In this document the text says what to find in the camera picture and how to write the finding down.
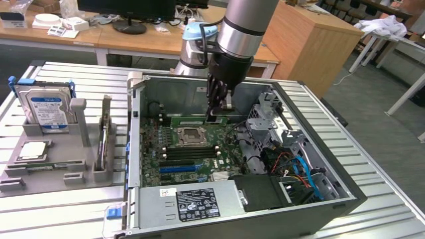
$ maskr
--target power supply label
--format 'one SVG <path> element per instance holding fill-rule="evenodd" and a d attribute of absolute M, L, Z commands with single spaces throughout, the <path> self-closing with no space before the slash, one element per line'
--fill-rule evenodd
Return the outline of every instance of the power supply label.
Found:
<path fill-rule="evenodd" d="M 179 218 L 183 222 L 220 217 L 219 204 L 212 188 L 176 193 Z"/>
<path fill-rule="evenodd" d="M 33 114 L 39 124 L 47 128 L 64 128 L 68 125 L 67 114 L 60 109 L 61 98 L 56 97 L 32 97 L 31 98 Z"/>

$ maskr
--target aluminum profile table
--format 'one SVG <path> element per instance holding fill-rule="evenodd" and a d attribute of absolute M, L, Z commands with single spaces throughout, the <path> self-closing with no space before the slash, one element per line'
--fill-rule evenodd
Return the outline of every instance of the aluminum profile table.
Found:
<path fill-rule="evenodd" d="M 112 121 L 117 124 L 113 186 L 0 198 L 0 238 L 103 238 L 104 210 L 123 201 L 127 143 L 127 75 L 119 67 L 45 62 L 29 66 L 23 77 L 68 81 L 77 97 L 87 99 L 87 122 L 97 122 L 104 94 L 112 96 Z M 296 82 L 280 84 L 318 135 L 368 196 L 350 215 L 334 219 L 314 235 L 320 238 L 425 238 L 425 216 L 376 161 L 340 125 L 313 93 Z M 0 171 L 21 134 L 24 113 L 11 94 L 0 107 Z M 296 128 L 293 119 L 288 119 Z M 120 229 L 120 220 L 115 229 Z"/>

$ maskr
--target motherboard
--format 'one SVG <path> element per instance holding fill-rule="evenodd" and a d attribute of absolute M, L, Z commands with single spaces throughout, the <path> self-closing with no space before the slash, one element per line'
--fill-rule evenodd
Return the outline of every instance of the motherboard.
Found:
<path fill-rule="evenodd" d="M 228 118 L 145 119 L 143 134 L 143 187 L 226 180 L 246 173 Z"/>

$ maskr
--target cardboard box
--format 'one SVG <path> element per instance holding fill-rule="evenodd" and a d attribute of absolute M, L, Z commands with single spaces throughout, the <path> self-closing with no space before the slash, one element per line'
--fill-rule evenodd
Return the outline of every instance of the cardboard box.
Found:
<path fill-rule="evenodd" d="M 33 0 L 28 10 L 39 13 L 52 13 L 60 10 L 59 0 Z"/>

